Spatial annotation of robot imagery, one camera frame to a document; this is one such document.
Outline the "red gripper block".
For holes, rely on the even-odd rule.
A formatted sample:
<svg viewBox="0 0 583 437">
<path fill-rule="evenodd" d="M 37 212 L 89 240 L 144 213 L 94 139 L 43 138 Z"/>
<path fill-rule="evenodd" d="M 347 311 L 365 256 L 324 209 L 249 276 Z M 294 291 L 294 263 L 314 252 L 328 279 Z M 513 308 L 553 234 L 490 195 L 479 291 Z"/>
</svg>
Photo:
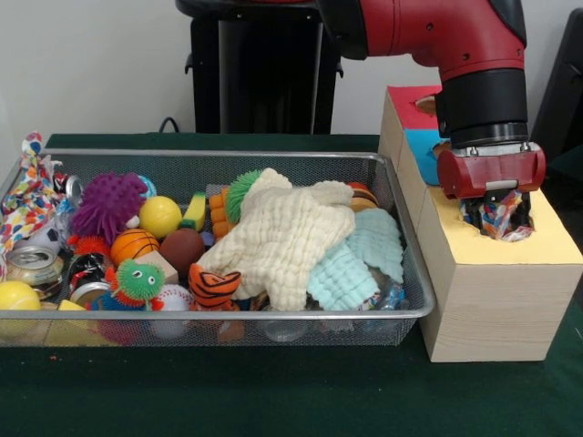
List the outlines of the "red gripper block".
<svg viewBox="0 0 583 437">
<path fill-rule="evenodd" d="M 536 144 L 467 147 L 441 152 L 437 159 L 439 184 L 447 198 L 463 199 L 464 221 L 482 230 L 483 197 L 492 191 L 517 189 L 521 202 L 514 226 L 532 227 L 530 191 L 540 188 L 546 175 L 546 157 Z"/>
</svg>

